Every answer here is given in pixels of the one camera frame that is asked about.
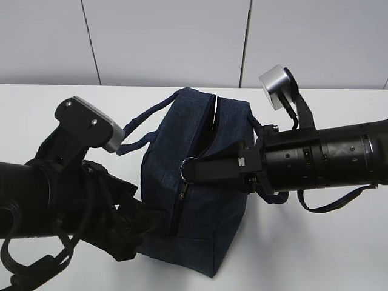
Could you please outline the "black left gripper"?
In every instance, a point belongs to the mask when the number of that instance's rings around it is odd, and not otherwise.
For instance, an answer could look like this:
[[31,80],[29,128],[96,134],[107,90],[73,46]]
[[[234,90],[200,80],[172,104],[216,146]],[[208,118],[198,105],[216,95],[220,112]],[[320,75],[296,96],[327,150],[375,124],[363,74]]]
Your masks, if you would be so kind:
[[136,186],[110,175],[98,163],[60,166],[57,182],[57,234],[67,260],[80,241],[116,261],[131,260],[143,234],[161,219],[160,210],[134,198]]

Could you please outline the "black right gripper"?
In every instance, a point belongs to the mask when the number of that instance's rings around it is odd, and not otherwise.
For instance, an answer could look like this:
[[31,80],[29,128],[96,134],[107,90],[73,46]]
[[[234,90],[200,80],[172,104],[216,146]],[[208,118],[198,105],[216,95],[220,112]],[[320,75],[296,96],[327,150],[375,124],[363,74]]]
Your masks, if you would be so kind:
[[[244,193],[257,193],[268,204],[284,204],[289,191],[275,193],[267,175],[267,163],[264,154],[264,127],[254,125],[257,135],[255,145],[243,147],[235,142],[226,148],[206,156],[205,160],[186,159],[182,162],[182,178],[189,183],[216,183],[242,179]],[[239,166],[236,158],[244,160]]]

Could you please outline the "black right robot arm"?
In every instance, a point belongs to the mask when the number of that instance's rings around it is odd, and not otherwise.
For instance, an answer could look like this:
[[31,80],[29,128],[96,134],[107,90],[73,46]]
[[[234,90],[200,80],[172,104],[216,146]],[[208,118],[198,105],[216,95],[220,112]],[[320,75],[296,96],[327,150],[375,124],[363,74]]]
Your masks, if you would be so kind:
[[255,145],[240,141],[209,156],[186,158],[188,184],[256,192],[282,204],[291,191],[387,184],[387,121],[317,130],[258,125]]

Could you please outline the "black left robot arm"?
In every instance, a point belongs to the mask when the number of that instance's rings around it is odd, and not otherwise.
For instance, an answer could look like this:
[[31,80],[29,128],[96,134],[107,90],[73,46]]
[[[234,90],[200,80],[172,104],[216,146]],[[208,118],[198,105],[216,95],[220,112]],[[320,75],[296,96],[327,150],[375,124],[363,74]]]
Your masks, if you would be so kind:
[[117,261],[133,259],[160,212],[138,201],[136,186],[85,159],[87,146],[55,129],[26,164],[1,164],[1,201],[21,211],[16,238],[78,235]]

